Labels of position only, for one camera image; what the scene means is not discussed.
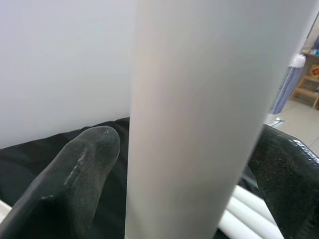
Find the white pole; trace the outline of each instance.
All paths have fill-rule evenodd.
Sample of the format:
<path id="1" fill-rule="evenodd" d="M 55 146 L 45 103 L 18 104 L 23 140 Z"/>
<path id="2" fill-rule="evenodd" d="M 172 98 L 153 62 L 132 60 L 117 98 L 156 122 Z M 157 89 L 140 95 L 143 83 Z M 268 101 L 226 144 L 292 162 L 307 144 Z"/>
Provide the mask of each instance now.
<path id="1" fill-rule="evenodd" d="M 262 239 L 227 210 L 224 211 L 218 228 L 229 239 Z"/>
<path id="2" fill-rule="evenodd" d="M 284 238 L 277 226 L 234 197 L 230 198 L 226 210 L 264 239 Z"/>
<path id="3" fill-rule="evenodd" d="M 261 216 L 277 225 L 273 216 L 271 215 L 266 203 L 261 198 L 248 192 L 246 189 L 237 186 L 234 189 L 233 197 L 244 203 L 246 206 L 259 213 Z"/>
<path id="4" fill-rule="evenodd" d="M 11 207 L 0 200 L 0 223 L 7 216 L 10 210 L 11 210 Z"/>
<path id="5" fill-rule="evenodd" d="M 126 238 L 213 236 L 317 10 L 317 0 L 138 0 Z"/>

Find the white cylinder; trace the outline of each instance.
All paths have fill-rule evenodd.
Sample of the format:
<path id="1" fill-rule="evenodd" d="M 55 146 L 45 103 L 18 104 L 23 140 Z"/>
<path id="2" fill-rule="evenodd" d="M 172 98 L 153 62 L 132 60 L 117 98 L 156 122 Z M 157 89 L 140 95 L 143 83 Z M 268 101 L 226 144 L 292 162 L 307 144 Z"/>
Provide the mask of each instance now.
<path id="1" fill-rule="evenodd" d="M 11 210 L 11 207 L 0 200 L 0 223 L 7 216 L 10 210 Z"/>
<path id="2" fill-rule="evenodd" d="M 218 228 L 229 239 L 262 239 L 227 210 L 224 211 Z"/>
<path id="3" fill-rule="evenodd" d="M 304 67 L 306 62 L 306 57 L 302 54 L 294 54 L 293 58 L 291 59 L 288 67 L 294 68 L 302 68 Z"/>
<path id="4" fill-rule="evenodd" d="M 212 237 L 315 10 L 138 0 L 126 238 Z"/>
<path id="5" fill-rule="evenodd" d="M 263 239 L 284 239 L 277 226 L 236 198 L 230 198 L 226 210 L 241 220 Z"/>
<path id="6" fill-rule="evenodd" d="M 266 203 L 261 198 L 248 192 L 246 189 L 236 185 L 233 197 L 244 203 L 246 206 L 253 209 L 255 212 L 259 213 L 261 216 L 277 225 L 273 216 L 271 215 Z"/>

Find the black fabric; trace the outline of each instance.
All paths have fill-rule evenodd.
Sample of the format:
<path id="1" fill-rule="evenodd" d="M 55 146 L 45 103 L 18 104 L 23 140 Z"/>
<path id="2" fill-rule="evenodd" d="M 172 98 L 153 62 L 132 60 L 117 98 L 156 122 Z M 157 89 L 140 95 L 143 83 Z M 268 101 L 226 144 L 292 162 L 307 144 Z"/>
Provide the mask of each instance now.
<path id="1" fill-rule="evenodd" d="M 126 181 L 129 143 L 129 118 L 101 123 L 114 128 L 120 136 L 120 155 L 105 181 L 103 192 L 89 231 L 89 239 L 123 239 L 125 230 Z M 0 200 L 12 206 L 33 179 L 54 159 L 62 147 L 83 129 L 60 133 L 0 150 Z M 239 185 L 259 195 L 249 168 Z M 227 239 L 217 230 L 214 239 Z"/>

